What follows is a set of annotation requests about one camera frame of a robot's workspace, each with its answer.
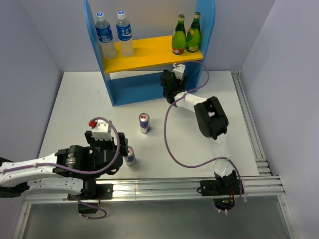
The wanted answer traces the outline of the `blue and yellow shelf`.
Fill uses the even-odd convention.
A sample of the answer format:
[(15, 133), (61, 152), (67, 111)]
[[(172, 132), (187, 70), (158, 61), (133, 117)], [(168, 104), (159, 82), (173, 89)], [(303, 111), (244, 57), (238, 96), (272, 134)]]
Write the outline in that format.
[(131, 57), (117, 54), (113, 59), (105, 59), (97, 38), (90, 4), (83, 1), (88, 35), (113, 106), (163, 98), (160, 74), (163, 69), (170, 69), (174, 63), (186, 63), (186, 89), (198, 86), (215, 24), (215, 1), (199, 0), (195, 10), (201, 14), (201, 44), (196, 52), (173, 54), (170, 48), (172, 36), (167, 35), (134, 40), (135, 53)]

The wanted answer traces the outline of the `Pocari Sweat bottle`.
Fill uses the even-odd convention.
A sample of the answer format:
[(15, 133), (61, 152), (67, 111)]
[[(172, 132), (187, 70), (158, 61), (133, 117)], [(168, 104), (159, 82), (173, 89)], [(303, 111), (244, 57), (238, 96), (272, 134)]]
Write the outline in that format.
[(126, 13), (122, 10), (117, 12), (117, 17), (116, 30), (121, 55), (124, 57), (131, 57), (134, 54), (131, 23), (126, 18)]
[(105, 20), (105, 16), (102, 12), (97, 13), (96, 18), (97, 22), (95, 24), (95, 29), (102, 49), (102, 54), (106, 59), (113, 59), (117, 56), (117, 51), (113, 42), (110, 24)]

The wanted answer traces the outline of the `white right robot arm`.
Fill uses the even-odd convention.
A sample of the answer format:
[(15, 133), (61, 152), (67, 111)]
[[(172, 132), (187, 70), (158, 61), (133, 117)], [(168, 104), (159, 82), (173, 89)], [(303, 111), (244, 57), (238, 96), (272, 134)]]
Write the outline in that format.
[(214, 171), (216, 192), (221, 195), (229, 193), (230, 196), (233, 196), (235, 195), (235, 186), (238, 186), (239, 197), (242, 197), (244, 193), (242, 179), (239, 170), (231, 159), (220, 156), (198, 165), (186, 165), (174, 157), (168, 145), (166, 129), (168, 115), (172, 107), (181, 107), (195, 113), (199, 131), (204, 137), (218, 140), (221, 136), (226, 135), (229, 120), (218, 98), (202, 98), (191, 93), (204, 87), (208, 82), (205, 81), (203, 85), (187, 91), (185, 90), (185, 70), (178, 67), (175, 67), (172, 71), (164, 70), (160, 75), (160, 80), (160, 85), (163, 87), (163, 96), (169, 103), (164, 117), (163, 136), (166, 149), (172, 160), (184, 168), (199, 168), (211, 162), (216, 162), (217, 168)]

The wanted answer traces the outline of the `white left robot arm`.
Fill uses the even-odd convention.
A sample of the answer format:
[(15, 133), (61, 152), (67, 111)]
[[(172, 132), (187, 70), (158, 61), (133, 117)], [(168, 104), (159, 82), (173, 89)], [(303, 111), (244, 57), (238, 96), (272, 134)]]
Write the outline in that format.
[(85, 132), (88, 146), (72, 145), (49, 156), (13, 162), (0, 159), (1, 198), (20, 197), (24, 192), (61, 192), (81, 199), (96, 199), (96, 180), (103, 174), (114, 175), (128, 155), (128, 139), (120, 132), (119, 144), (109, 133), (101, 139)]

